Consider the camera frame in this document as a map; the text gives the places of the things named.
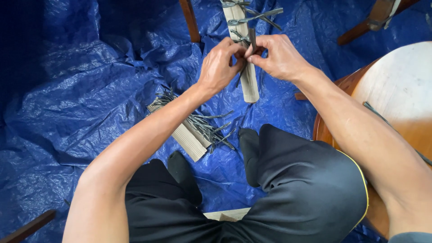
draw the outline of right hand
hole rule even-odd
[[[256,54],[251,55],[250,46],[245,58],[275,78],[295,83],[302,81],[311,70],[316,70],[300,55],[286,35],[260,35],[256,43]],[[262,58],[265,49],[268,49],[268,57]]]

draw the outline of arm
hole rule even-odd
[[[227,86],[244,59],[230,67],[231,56],[246,49],[223,39],[204,58],[201,76],[174,101],[122,134],[103,150],[81,175],[75,190],[63,242],[129,242],[126,185],[135,171],[201,104]]]
[[[362,167],[386,204],[390,236],[412,231],[432,233],[432,171],[415,150],[311,66],[286,35],[258,36],[257,45],[261,46],[257,54],[268,48],[268,58],[250,56],[248,50],[248,61],[274,77],[293,82],[306,95],[334,139]]]

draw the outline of left hand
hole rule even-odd
[[[212,96],[219,93],[245,65],[246,60],[243,58],[245,52],[245,47],[234,43],[231,38],[225,37],[204,58],[197,84]],[[234,66],[232,65],[232,55],[237,59]]]

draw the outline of forearm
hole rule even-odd
[[[191,86],[112,142],[90,163],[80,181],[97,181],[112,189],[125,186],[174,130],[210,97],[199,85]]]
[[[378,116],[313,70],[299,89],[311,101],[342,150],[363,169],[389,210],[429,208],[432,173],[416,151]]]

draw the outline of yellow trim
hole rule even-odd
[[[362,172],[362,169],[360,169],[360,166],[351,158],[351,157],[349,157],[346,153],[344,153],[344,152],[342,152],[342,151],[340,151],[340,150],[337,150],[337,151],[339,151],[339,152],[341,152],[341,153],[343,153],[343,154],[345,154],[345,156],[347,156],[348,158],[350,158],[353,162],[354,162],[354,164],[356,164],[357,165],[357,168],[359,169],[359,171],[360,171],[360,174],[362,175],[362,178],[363,178],[363,184],[365,185],[365,190],[366,190],[366,211],[365,211],[365,214],[363,214],[363,217],[354,225],[354,227],[351,229],[351,230],[353,230],[364,218],[365,218],[365,216],[366,216],[366,213],[368,212],[368,208],[369,208],[369,195],[368,195],[368,188],[367,188],[367,186],[366,186],[366,179],[365,179],[365,176],[363,175],[363,172]]]

